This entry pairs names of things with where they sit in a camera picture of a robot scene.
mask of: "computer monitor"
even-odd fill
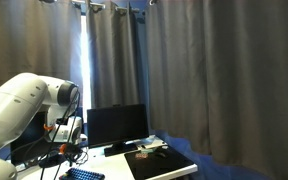
[[[42,138],[45,134],[43,128],[46,119],[46,112],[38,112],[33,117],[27,128],[21,134],[21,136],[11,143],[11,163],[14,165],[19,165],[23,163],[30,163],[30,161],[37,159],[48,153],[50,142]],[[25,146],[29,143],[35,142],[36,140],[42,138],[34,147],[30,148],[31,145]],[[53,143],[52,149],[58,149],[63,143]],[[52,160],[52,164],[60,164],[65,161],[63,157],[59,156],[56,151],[53,154],[54,157],[50,157],[48,160]],[[44,161],[45,166],[49,166],[50,163]]]
[[[88,147],[111,145],[105,156],[137,150],[127,141],[149,136],[144,104],[113,106],[87,110]]]

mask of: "monitor stand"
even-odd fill
[[[129,152],[129,151],[134,151],[137,150],[137,146],[134,143],[129,143],[129,144],[125,144],[123,143],[117,143],[117,144],[113,144],[112,147],[108,147],[104,149],[104,155],[105,157],[108,156],[113,156],[116,154],[121,154],[121,153],[125,153],[125,152]]]
[[[38,165],[41,168],[50,168],[50,167],[53,167],[53,166],[60,165],[60,164],[62,164],[65,161],[66,161],[66,159],[65,159],[64,155],[56,154],[56,155],[49,156],[48,158],[45,157],[44,159],[42,159],[39,162]]]

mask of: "keyboard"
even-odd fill
[[[60,180],[103,180],[105,175],[97,172],[86,171],[78,168],[70,168],[60,176]]]

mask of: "desk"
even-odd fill
[[[137,146],[145,145],[146,148],[153,148],[163,144],[163,141],[155,136],[150,136],[145,140],[134,141]],[[102,173],[105,175],[105,180],[111,179],[123,179],[123,180],[134,180],[133,174],[128,166],[128,163],[124,157],[124,154],[118,154],[114,156],[105,157],[103,154],[104,147],[94,148],[88,151],[89,159],[88,161],[79,166],[78,168]],[[54,179],[58,166],[47,168],[44,170],[43,179]],[[60,175],[64,174],[69,169],[69,163],[64,162],[61,165],[57,179]],[[182,169],[178,169],[172,172],[168,172],[159,176],[150,178],[155,179],[173,179],[186,174],[190,174],[197,171],[197,165],[193,164]],[[31,180],[40,179],[42,170],[36,166],[31,167],[18,174],[18,179],[20,180]]]

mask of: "curtain fold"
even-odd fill
[[[0,85],[21,72],[82,85],[80,17],[69,0],[0,0]]]
[[[216,162],[288,179],[288,1],[157,1],[151,124]]]
[[[130,10],[91,6],[87,12],[90,36],[92,107],[143,102],[139,89],[135,16]]]

